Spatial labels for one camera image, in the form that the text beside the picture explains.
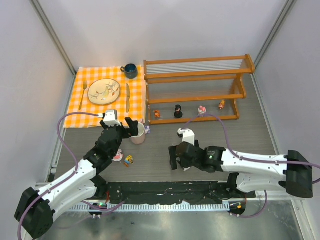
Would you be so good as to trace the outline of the purple bunny figurine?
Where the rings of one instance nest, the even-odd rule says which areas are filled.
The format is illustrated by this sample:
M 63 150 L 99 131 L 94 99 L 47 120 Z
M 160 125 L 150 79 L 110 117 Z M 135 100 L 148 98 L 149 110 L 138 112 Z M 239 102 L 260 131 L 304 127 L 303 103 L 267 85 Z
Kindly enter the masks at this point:
M 151 129 L 150 129 L 149 125 L 145 126 L 145 133 L 146 134 L 150 134 L 151 133 Z

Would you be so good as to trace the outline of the pink mug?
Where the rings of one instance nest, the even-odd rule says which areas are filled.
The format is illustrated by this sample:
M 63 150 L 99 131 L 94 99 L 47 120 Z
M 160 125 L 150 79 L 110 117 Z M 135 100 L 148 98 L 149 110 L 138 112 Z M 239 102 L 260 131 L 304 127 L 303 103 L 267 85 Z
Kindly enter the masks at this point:
M 142 121 L 138 122 L 138 135 L 137 136 L 132 136 L 131 142 L 135 145 L 140 145 L 143 144 L 145 139 L 146 139 L 146 128 L 145 125 Z

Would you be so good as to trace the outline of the pink white round figurine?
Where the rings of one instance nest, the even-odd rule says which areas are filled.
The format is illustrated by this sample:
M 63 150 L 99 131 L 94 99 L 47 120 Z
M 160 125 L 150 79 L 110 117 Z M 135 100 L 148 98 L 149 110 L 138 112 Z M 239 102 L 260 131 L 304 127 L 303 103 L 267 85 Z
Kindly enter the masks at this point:
M 119 149 L 116 156 L 112 159 L 114 162 L 120 162 L 124 157 L 123 151 Z

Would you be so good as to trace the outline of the pink My Melody figurine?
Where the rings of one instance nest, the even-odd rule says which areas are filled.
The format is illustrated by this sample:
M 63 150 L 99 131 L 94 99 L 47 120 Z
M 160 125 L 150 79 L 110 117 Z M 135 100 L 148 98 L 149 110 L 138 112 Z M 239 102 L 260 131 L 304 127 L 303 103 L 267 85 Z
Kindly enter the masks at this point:
M 206 107 L 204 107 L 202 105 L 200 105 L 197 110 L 198 110 L 198 116 L 199 117 L 204 117 L 206 112 L 207 112 Z

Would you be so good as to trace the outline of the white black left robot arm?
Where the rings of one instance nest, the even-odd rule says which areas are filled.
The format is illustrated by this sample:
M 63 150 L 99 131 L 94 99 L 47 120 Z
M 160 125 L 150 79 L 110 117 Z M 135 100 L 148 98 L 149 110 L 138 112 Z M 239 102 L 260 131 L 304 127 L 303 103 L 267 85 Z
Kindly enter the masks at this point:
M 38 190 L 29 187 L 22 193 L 14 214 L 18 239 L 22 238 L 22 230 L 33 239 L 40 238 L 63 213 L 107 187 L 100 173 L 113 162 L 122 141 L 139 134 L 139 122 L 126 117 L 127 126 L 123 126 L 113 111 L 97 117 L 102 119 L 103 131 L 83 159 L 76 160 L 75 166 L 55 181 Z

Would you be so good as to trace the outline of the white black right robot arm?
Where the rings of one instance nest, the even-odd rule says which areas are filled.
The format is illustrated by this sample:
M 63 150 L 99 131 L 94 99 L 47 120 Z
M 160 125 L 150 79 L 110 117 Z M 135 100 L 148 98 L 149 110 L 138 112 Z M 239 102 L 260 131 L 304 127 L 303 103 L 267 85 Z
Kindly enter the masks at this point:
M 282 191 L 304 199 L 313 195 L 313 169 L 301 153 L 289 150 L 285 155 L 258 155 L 182 142 L 168 148 L 172 170 L 195 167 L 203 172 L 229 174 L 231 186 L 242 193 Z

